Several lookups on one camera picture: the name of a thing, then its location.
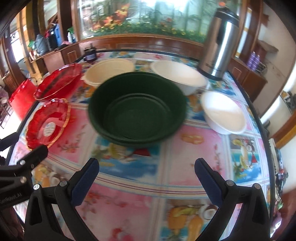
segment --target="table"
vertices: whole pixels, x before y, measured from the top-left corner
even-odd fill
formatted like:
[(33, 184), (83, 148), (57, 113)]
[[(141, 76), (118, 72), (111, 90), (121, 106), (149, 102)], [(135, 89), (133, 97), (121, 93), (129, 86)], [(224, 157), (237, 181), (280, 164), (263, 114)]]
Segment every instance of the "table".
[[(195, 68), (197, 60), (159, 52), (100, 52), (98, 60), (126, 58), (136, 71), (148, 71), (157, 60), (172, 60)], [(80, 61), (85, 72), (91, 64)], [(247, 119), (241, 135), (220, 135), (209, 128), (203, 117), (199, 97), (204, 91), (187, 97), (187, 116), (173, 137), (150, 148), (132, 149), (110, 143), (100, 137), (88, 120), (87, 108), (94, 87), (82, 80), (69, 93), (71, 117), (60, 138), (49, 148), (48, 158), (33, 171), (33, 182), (43, 187), (57, 185), (81, 169), (90, 157), (100, 160), (100, 173), (77, 211), (101, 241), (195, 240), (192, 227), (206, 227), (217, 207), (212, 205), (194, 173), (194, 162), (203, 157), (224, 179), (239, 185), (259, 183), (273, 212), (274, 174), (270, 149), (262, 125), (245, 92), (229, 73), (221, 82), (210, 80), (210, 90), (232, 98)], [(28, 150), (26, 127), (37, 104), (20, 128), (20, 140), (10, 151), (14, 165)], [(241, 205), (222, 236), (227, 237)], [(24, 218), (26, 204), (16, 207)], [(63, 231), (72, 237), (56, 209)]]

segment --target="beige bowl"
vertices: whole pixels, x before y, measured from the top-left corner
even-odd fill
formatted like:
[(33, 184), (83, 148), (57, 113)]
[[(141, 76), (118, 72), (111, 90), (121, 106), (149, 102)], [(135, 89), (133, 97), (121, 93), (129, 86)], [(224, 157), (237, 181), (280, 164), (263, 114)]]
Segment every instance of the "beige bowl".
[(116, 75), (134, 71), (135, 65), (130, 60), (120, 58), (107, 59), (90, 67), (83, 79), (86, 84), (98, 87)]

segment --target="red bucket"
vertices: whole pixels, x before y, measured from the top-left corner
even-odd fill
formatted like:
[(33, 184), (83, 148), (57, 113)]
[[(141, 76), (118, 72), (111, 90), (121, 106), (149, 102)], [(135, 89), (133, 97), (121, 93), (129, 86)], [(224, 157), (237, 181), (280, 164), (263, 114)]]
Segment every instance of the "red bucket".
[(11, 95), (9, 102), (17, 116), (23, 120), (36, 101), (33, 97), (37, 87), (30, 80), (25, 80)]

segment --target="dark green plastic bowl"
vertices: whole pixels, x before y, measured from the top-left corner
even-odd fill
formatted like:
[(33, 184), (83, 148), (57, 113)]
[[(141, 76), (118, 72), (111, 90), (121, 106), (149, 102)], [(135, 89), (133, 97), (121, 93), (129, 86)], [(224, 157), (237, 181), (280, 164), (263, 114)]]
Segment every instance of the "dark green plastic bowl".
[(89, 102), (89, 119), (105, 139), (148, 147), (174, 134), (186, 114), (186, 98), (170, 80), (145, 72), (115, 76)]

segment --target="white bowl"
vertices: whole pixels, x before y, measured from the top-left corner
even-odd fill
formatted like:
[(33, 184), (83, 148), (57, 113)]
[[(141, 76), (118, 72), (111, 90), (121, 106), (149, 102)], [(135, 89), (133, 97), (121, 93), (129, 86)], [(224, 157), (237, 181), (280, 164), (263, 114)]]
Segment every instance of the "white bowl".
[(95, 87), (120, 74), (134, 72), (135, 65), (127, 59), (107, 59), (94, 64), (83, 76), (84, 82)]
[(218, 92), (207, 91), (200, 100), (205, 120), (214, 131), (224, 135), (244, 132), (247, 127), (245, 115), (232, 99)]
[(206, 77), (182, 63), (160, 60), (153, 62), (150, 67), (156, 74), (173, 81), (186, 96), (198, 88), (206, 88), (208, 84)]

